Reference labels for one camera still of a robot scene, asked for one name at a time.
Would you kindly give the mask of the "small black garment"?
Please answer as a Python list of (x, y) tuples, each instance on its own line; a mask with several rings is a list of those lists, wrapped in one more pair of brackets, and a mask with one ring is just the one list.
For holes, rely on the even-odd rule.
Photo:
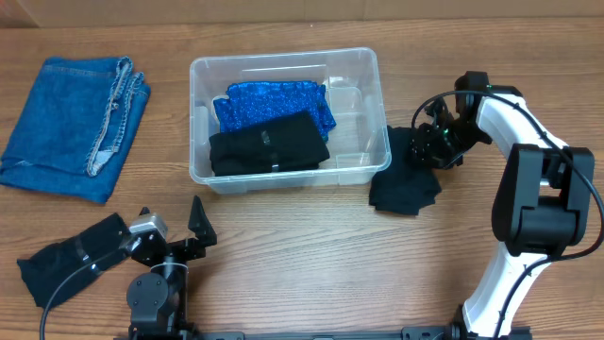
[(442, 188), (432, 170), (412, 158), (411, 130), (387, 126), (387, 132), (392, 161), (373, 176), (369, 204), (376, 211), (418, 215), (422, 208), (435, 203)]

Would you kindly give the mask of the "large black garment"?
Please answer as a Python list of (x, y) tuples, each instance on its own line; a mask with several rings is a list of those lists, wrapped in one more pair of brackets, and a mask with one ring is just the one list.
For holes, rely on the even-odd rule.
[(217, 177), (316, 170), (329, 158), (306, 111), (210, 137), (210, 165)]

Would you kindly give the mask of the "blue sequin fabric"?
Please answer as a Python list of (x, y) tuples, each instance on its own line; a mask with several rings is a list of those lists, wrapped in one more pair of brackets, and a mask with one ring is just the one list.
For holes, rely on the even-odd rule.
[(306, 111), (326, 142), (337, 123), (326, 99), (327, 88), (310, 80), (233, 83), (226, 98), (213, 100), (222, 132), (232, 132)]

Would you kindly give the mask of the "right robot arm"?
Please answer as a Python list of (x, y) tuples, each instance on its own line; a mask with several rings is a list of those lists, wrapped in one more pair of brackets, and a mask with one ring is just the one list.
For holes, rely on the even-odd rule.
[(426, 100), (417, 109), (430, 123), (412, 125), (411, 153), (433, 169), (462, 162), (475, 144), (495, 144), (506, 159), (492, 207), (498, 242), (478, 287), (446, 326), (406, 327), (404, 339), (530, 339), (513, 317), (533, 283), (551, 264), (582, 258), (603, 243), (567, 253), (583, 238), (589, 207), (603, 200), (593, 184), (595, 157), (551, 134), (529, 111), (513, 86), (493, 85), (484, 72), (459, 77), (450, 95)]

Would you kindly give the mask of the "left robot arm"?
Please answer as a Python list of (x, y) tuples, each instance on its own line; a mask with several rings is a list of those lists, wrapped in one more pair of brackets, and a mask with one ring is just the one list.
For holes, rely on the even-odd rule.
[(130, 308), (130, 339), (200, 339), (188, 317), (189, 262), (206, 256), (217, 234), (199, 196), (193, 198), (188, 229), (192, 237), (166, 240), (167, 225), (157, 213), (142, 209), (129, 227), (127, 256), (149, 268), (126, 291)]

